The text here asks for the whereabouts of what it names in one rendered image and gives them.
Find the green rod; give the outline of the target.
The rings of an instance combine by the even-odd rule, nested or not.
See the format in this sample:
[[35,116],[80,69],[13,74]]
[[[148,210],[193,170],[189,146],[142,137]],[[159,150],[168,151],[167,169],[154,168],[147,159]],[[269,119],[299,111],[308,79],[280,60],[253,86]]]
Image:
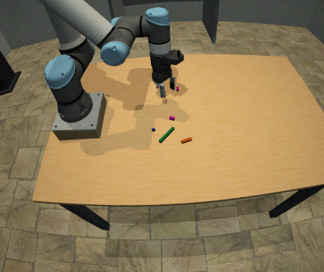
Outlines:
[[171,132],[173,132],[173,130],[175,130],[175,128],[174,127],[172,127],[160,140],[159,140],[159,142],[160,143],[162,143],[164,140],[165,140],[165,138],[167,138],[167,136],[169,136],[169,134],[171,134]]

